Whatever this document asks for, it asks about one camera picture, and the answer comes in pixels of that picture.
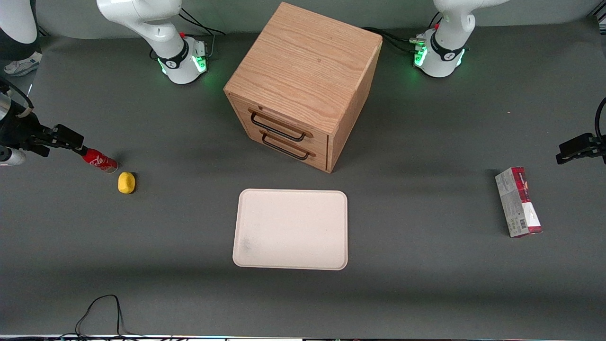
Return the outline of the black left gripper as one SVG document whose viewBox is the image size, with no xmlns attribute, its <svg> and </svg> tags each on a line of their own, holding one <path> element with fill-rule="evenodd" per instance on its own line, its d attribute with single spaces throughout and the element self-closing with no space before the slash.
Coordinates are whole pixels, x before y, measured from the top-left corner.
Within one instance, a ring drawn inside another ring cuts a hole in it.
<svg viewBox="0 0 606 341">
<path fill-rule="evenodd" d="M 566 164 L 580 158 L 602 158 L 606 163 L 606 144 L 603 136 L 584 133 L 559 145 L 560 153 L 556 155 L 558 165 Z"/>
</svg>

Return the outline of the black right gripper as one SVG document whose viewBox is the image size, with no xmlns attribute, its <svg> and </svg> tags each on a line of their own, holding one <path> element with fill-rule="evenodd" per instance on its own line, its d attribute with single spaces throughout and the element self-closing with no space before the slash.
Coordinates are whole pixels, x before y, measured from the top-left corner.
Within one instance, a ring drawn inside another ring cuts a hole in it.
<svg viewBox="0 0 606 341">
<path fill-rule="evenodd" d="M 18 118 L 8 114 L 1 121 L 0 144 L 17 150 L 48 157 L 51 148 L 66 149 L 77 154 L 86 152 L 84 136 L 65 125 L 46 127 L 36 114 Z"/>
</svg>

